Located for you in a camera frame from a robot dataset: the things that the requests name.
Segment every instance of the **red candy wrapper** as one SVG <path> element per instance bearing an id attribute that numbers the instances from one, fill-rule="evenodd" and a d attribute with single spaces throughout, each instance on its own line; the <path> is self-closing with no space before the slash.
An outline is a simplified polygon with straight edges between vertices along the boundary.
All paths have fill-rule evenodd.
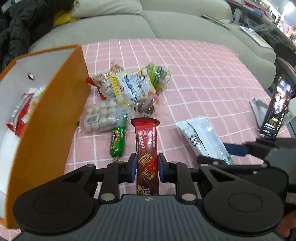
<path id="1" fill-rule="evenodd" d="M 10 116 L 8 128 L 11 129 L 17 136 L 22 134 L 22 130 L 26 123 L 22 121 L 22 118 L 27 114 L 30 101 L 34 93 L 23 94 L 22 100 L 18 103 L 17 107 Z"/>
<path id="2" fill-rule="evenodd" d="M 136 118 L 131 120 L 136 130 L 137 194 L 158 195 L 157 132 L 159 120 Z"/>

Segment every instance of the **gray plastic base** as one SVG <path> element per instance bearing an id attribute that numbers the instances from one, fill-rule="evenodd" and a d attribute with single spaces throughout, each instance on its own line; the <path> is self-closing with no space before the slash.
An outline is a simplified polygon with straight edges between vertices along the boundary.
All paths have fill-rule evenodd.
<path id="1" fill-rule="evenodd" d="M 260 128 L 263 124 L 268 105 L 259 100 L 258 98 L 252 99 L 250 101 L 250 105 L 253 109 L 256 118 L 257 127 Z"/>
<path id="2" fill-rule="evenodd" d="M 175 196 L 124 195 L 101 206 L 94 218 L 73 232 L 58 236 L 22 233 L 16 241 L 280 241 L 275 233 L 238 237 L 209 224 L 196 206 Z"/>

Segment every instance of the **yellow snack package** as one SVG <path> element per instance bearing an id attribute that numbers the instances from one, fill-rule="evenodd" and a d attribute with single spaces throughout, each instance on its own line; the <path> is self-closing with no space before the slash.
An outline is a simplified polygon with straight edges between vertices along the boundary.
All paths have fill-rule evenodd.
<path id="1" fill-rule="evenodd" d="M 149 91 L 155 93 L 146 68 L 120 76 L 111 76 L 110 82 L 115 96 L 126 99 L 130 104 L 147 99 Z"/>

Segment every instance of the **smartphone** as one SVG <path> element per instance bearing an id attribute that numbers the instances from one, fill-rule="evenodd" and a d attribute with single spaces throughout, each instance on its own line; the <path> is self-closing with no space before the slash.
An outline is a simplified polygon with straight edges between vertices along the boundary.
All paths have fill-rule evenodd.
<path id="1" fill-rule="evenodd" d="M 263 124 L 258 131 L 259 136 L 276 138 L 293 91 L 293 88 L 285 79 L 278 78 Z"/>

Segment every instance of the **human hand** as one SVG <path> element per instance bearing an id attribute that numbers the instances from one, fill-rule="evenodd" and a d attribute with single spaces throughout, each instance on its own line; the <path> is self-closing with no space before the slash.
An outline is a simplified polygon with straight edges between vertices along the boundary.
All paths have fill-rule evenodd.
<path id="1" fill-rule="evenodd" d="M 290 212 L 282 218 L 276 232 L 279 236 L 287 238 L 290 235 L 290 229 L 296 228 L 296 210 Z"/>

